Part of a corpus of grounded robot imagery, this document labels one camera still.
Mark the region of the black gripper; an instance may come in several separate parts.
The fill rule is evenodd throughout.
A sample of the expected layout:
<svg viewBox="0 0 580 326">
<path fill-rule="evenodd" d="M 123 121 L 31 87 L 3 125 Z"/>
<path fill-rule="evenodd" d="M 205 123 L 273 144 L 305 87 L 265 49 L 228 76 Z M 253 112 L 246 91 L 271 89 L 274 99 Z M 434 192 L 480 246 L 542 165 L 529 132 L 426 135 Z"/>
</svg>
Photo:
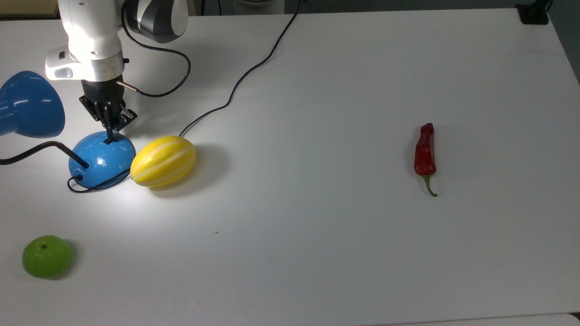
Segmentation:
<svg viewBox="0 0 580 326">
<path fill-rule="evenodd" d="M 84 95 L 79 98 L 90 116 L 100 122 L 107 131 L 105 144 L 109 145 L 120 136 L 120 131 L 137 118 L 134 111 L 127 109 L 124 101 L 123 76 L 109 81 L 81 80 Z"/>
</svg>

